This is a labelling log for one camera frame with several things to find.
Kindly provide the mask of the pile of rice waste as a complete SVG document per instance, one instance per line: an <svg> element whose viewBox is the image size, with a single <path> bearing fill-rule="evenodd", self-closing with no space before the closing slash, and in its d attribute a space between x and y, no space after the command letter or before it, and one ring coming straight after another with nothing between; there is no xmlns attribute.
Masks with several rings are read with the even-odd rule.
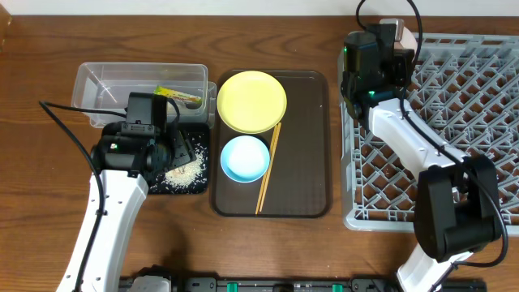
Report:
<svg viewBox="0 0 519 292"><path fill-rule="evenodd" d="M195 160L165 174L165 177L151 187L153 194L194 195L205 190L208 184L207 147L201 142L194 143Z"/></svg>

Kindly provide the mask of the green yellow snack wrapper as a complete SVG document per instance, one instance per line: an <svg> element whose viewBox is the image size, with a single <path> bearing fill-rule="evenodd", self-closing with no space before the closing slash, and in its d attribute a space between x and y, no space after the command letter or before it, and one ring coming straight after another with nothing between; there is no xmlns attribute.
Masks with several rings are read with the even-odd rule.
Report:
<svg viewBox="0 0 519 292"><path fill-rule="evenodd" d="M189 104L200 104L202 102L201 97L198 97L196 95L192 95L189 93L185 93L185 92L179 92L177 90L165 88L162 86L156 86L153 93L156 95L168 97L168 98L174 99L176 101L182 101L184 103L189 103Z"/></svg>

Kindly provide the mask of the pink bowl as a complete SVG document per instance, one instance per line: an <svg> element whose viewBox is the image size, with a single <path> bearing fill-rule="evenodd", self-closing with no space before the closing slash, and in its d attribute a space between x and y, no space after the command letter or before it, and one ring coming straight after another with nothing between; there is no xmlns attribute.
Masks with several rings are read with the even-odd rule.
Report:
<svg viewBox="0 0 519 292"><path fill-rule="evenodd" d="M394 45L396 49L412 49L417 52L418 43L413 33L405 26L403 19L382 19L380 24L395 24L397 26Z"/></svg>

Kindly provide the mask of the light blue bowl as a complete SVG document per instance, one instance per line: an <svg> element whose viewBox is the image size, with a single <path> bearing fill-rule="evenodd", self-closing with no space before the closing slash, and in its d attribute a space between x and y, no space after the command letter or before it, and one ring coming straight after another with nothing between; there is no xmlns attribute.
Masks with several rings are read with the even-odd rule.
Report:
<svg viewBox="0 0 519 292"><path fill-rule="evenodd" d="M266 144L251 135L231 139L221 150L221 168L237 183L253 183L262 178L270 165Z"/></svg>

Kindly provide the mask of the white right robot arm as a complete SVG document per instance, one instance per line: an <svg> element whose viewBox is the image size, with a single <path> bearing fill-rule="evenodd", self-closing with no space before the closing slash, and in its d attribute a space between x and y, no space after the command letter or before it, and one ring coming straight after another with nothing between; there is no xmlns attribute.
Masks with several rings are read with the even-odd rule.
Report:
<svg viewBox="0 0 519 292"><path fill-rule="evenodd" d="M460 266L480 267L469 258L500 240L500 264L508 252L494 163L470 157L437 135L405 95L421 39L402 45L396 19L368 24L344 39L341 95L348 115L385 142L418 185L414 235L418 241L397 270L402 291L437 291Z"/></svg>

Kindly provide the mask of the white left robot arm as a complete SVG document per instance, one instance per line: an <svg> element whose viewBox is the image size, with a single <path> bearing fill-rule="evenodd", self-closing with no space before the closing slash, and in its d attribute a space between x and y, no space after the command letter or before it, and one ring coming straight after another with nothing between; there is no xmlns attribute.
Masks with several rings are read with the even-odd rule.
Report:
<svg viewBox="0 0 519 292"><path fill-rule="evenodd" d="M193 161L177 122L107 124L92 151L89 202L61 291L115 291L135 218L157 177Z"/></svg>

